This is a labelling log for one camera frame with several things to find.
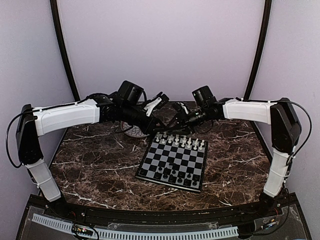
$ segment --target chessboard border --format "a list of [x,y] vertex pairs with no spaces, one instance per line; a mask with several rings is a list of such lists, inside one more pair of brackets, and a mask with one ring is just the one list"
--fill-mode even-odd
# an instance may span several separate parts
[[188,192],[191,192],[191,193],[196,193],[196,194],[200,194],[201,191],[202,191],[202,184],[203,184],[203,181],[204,181],[204,178],[205,178],[205,171],[206,171],[206,167],[207,167],[207,153],[208,153],[208,148],[209,148],[209,142],[208,141],[204,141],[206,143],[205,145],[205,148],[204,148],[204,155],[203,155],[203,165],[202,165],[202,170],[201,170],[201,175],[200,175],[200,181],[199,181],[199,189],[190,189],[190,188],[186,188],[184,186],[178,186],[178,185],[173,185],[173,184],[170,184],[170,183],[166,183],[166,182],[162,182],[162,181],[156,181],[154,180],[153,178],[151,177],[147,177],[147,176],[139,176],[139,172],[145,162],[145,159],[149,153],[149,150],[152,146],[152,143],[154,142],[154,139],[156,137],[156,134],[155,135],[150,135],[148,136],[147,138],[150,138],[149,140],[149,143],[148,143],[148,146],[145,150],[145,153],[140,161],[140,164],[139,164],[139,167],[138,167],[138,170],[136,171],[134,177],[137,178],[137,179],[140,179],[140,180],[144,180],[144,181],[148,181],[148,182],[152,182],[152,183],[155,183],[155,184],[160,184],[160,185],[166,185],[166,186],[169,186],[169,187],[172,187],[172,188],[175,188],[175,189],[181,189],[181,190],[185,190],[185,191],[188,191]]

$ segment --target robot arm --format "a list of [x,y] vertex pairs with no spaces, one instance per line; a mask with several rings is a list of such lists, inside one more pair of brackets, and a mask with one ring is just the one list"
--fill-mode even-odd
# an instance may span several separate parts
[[166,126],[152,115],[152,111],[164,106],[169,100],[168,97],[159,93],[144,104],[138,104],[142,91],[141,87],[125,81],[120,89],[111,95],[97,93],[81,102],[63,106],[23,107],[22,112],[26,114],[20,118],[16,133],[19,160],[27,167],[49,202],[60,199],[62,194],[43,160],[38,137],[58,129],[107,121],[127,122],[140,127],[145,134],[177,130],[191,132],[193,127],[203,122],[220,119],[269,124],[272,132],[273,160],[263,192],[272,198],[279,194],[301,133],[300,122],[290,104],[232,98],[217,101],[209,87],[204,86],[192,93],[199,109],[190,111],[183,103],[174,105],[178,113]]

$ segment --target chessboard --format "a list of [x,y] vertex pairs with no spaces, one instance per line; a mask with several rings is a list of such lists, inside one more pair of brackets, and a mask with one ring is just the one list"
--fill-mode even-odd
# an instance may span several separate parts
[[135,174],[138,179],[201,192],[208,142],[158,133]]

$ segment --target wire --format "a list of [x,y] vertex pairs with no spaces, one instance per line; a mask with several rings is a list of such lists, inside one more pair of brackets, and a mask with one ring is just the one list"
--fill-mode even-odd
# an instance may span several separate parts
[[61,218],[61,219],[63,219],[63,220],[67,220],[67,221],[72,221],[73,222],[73,225],[75,225],[74,223],[76,223],[76,224],[78,224],[78,225],[81,225],[81,226],[84,226],[84,227],[87,227],[87,228],[90,228],[90,229],[92,229],[94,232],[95,232],[95,234],[96,234],[96,240],[99,240],[100,239],[100,236],[99,236],[99,233],[98,233],[98,231],[94,228],[94,227],[92,227],[92,226],[90,226],[90,225],[88,225],[88,224],[85,224],[85,223],[83,223],[83,222],[80,222],[80,221],[77,221],[77,220],[70,220],[70,219],[68,219],[68,218],[66,218],[66,217],[63,217],[63,216],[61,216],[61,215],[59,215],[58,213],[56,213],[56,211],[55,210],[53,210],[52,209],[52,207],[50,206],[50,202],[48,202],[47,203],[47,206],[50,208],[50,210],[55,214],[55,215],[57,215],[59,218]]
[[8,159],[10,161],[10,163],[12,164],[12,166],[14,166],[16,169],[20,168],[22,166],[22,162],[20,162],[19,165],[15,165],[14,161],[12,160],[11,158],[11,155],[10,155],[10,151],[9,151],[9,141],[8,141],[8,138],[9,138],[9,131],[10,131],[10,128],[11,128],[11,125],[14,123],[14,121],[23,116],[23,115],[27,115],[27,114],[32,114],[34,112],[39,112],[39,110],[32,110],[32,111],[25,111],[25,112],[21,112],[19,113],[18,115],[16,115],[9,123],[7,129],[6,129],[6,133],[5,133],[5,150],[6,150],[6,154],[8,156]]
[[132,126],[128,127],[127,129],[122,130],[122,131],[117,131],[117,129],[115,129],[115,130],[114,130],[114,133],[115,133],[115,134],[123,134],[123,133],[128,132],[129,130],[131,130],[131,129],[133,129],[133,128],[134,128],[134,126],[132,125]]
[[208,132],[210,132],[212,130],[213,127],[214,127],[214,121],[211,120],[211,127],[209,128],[209,130],[204,131],[204,132],[198,131],[198,134],[207,134]]
[[283,225],[286,223],[286,221],[287,221],[287,219],[288,219],[288,217],[289,217],[289,212],[290,212],[290,194],[289,194],[289,190],[285,187],[284,184],[283,184],[283,187],[284,187],[284,189],[285,189],[285,191],[286,191],[286,194],[287,194],[287,197],[288,197],[288,203],[287,203],[288,209],[287,209],[287,213],[286,213],[286,216],[285,216],[284,221],[283,221],[276,229],[274,229],[274,230],[271,231],[271,232],[268,232],[268,233],[258,233],[258,232],[260,232],[260,231],[262,231],[262,230],[265,229],[265,228],[259,228],[258,230],[255,230],[255,231],[252,231],[252,232],[239,232],[239,235],[240,235],[240,236],[248,236],[248,235],[252,235],[252,236],[265,236],[265,235],[270,235],[270,234],[275,233],[276,231],[278,231],[280,228],[283,227]]

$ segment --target brown marble surface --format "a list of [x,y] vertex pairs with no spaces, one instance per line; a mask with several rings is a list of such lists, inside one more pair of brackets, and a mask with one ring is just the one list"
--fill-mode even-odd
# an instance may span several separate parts
[[[164,122],[174,114],[170,103],[155,113]],[[118,125],[79,125],[67,131],[50,169],[68,202],[120,210],[182,211],[258,201],[270,164],[249,122],[221,120],[206,134],[190,135],[209,142],[200,194],[135,178],[151,138],[116,134]],[[209,127],[204,124],[198,130]]]

